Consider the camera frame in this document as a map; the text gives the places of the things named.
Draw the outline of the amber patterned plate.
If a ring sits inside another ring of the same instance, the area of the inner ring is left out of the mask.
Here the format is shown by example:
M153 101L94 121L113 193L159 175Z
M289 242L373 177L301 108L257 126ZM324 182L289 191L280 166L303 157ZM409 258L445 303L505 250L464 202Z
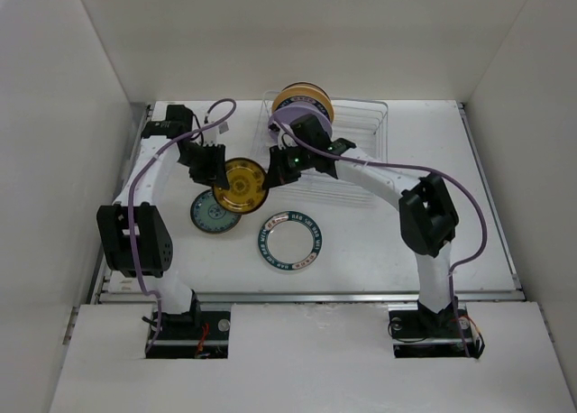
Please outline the amber patterned plate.
M229 188L213 186L215 201L223 209L237 215L258 210L269 195L269 191L263 187L265 169L256 161L241 157L226 161L224 167Z
M334 107L331 99L325 94L316 94L317 109L327 118L329 124L334 122Z

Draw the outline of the teal patterned plate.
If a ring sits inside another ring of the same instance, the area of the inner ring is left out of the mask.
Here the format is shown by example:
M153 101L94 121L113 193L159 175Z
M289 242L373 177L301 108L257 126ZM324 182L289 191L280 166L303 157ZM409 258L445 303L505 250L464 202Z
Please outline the teal patterned plate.
M207 234L223 234L235 228L242 219L220 206L211 189L200 193L190 207L190 219L193 225Z

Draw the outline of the white plate green rim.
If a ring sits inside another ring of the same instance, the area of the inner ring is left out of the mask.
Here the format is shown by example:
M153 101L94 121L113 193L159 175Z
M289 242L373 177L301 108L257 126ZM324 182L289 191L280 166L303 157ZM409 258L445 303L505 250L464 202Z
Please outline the white plate green rim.
M282 274L307 270L319 257L323 244L318 223L311 216L294 210L269 217L257 235L262 260Z

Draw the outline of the lilac plastic plate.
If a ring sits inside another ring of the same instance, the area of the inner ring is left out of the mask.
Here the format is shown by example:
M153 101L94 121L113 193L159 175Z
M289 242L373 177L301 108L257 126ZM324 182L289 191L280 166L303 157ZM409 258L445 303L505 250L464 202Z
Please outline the lilac plastic plate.
M332 122L313 104L296 102L287 106L279 107L269 118L267 128L273 141L276 141L281 132L279 123L290 125L298 118L305 115L314 115L320 122L323 130L329 137L333 136Z

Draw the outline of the beige plastic plate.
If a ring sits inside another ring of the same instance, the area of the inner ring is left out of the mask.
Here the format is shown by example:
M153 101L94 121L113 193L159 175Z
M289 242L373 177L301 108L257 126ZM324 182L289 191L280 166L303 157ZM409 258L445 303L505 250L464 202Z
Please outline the beige plastic plate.
M282 92L289 92L292 96L309 96L309 97L325 97L330 98L330 96L318 85L306 82L306 81L299 81L293 84L290 84L282 89Z

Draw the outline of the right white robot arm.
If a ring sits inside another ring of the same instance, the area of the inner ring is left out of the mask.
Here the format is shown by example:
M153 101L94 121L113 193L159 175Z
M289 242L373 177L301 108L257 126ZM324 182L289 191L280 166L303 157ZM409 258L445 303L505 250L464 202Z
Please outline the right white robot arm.
M420 334L446 337L458 318L449 271L459 219L443 178L436 173L414 178L385 167L354 142L330 139L312 114L273 126L279 135L270 147L265 188L288 185L298 181L302 171L316 170L388 202L398 211L401 238L417 260Z

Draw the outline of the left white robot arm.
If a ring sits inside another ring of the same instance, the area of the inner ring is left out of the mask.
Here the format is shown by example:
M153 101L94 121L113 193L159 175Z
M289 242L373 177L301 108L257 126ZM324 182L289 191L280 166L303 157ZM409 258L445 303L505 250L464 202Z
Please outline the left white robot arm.
M194 125L195 113L184 105L170 105L165 117L149 121L142 129L136 161L120 194L110 205L98 208L96 221L107 266L135 278L141 292L156 301L157 316L151 321L158 337L164 318L181 337L201 329L195 310L195 293L171 269L173 242L159 203L168 179L177 165L188 168L193 182L229 189L225 169L225 147L206 134L226 123L223 117L203 126Z

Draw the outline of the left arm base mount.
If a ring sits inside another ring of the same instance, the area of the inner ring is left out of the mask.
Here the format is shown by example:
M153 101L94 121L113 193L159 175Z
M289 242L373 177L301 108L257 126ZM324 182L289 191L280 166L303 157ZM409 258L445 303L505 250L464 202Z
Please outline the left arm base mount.
M227 359L232 309L225 305L199 305L180 315L163 313L156 335L158 312L142 320L149 325L147 359Z

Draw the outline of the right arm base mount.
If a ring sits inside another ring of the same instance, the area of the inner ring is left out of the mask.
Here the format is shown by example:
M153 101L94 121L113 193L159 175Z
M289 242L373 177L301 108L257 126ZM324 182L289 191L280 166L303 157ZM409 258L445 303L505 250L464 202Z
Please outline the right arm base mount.
M389 308L388 333L397 359L480 359L486 344L466 307L453 306L432 313L417 302L416 307Z

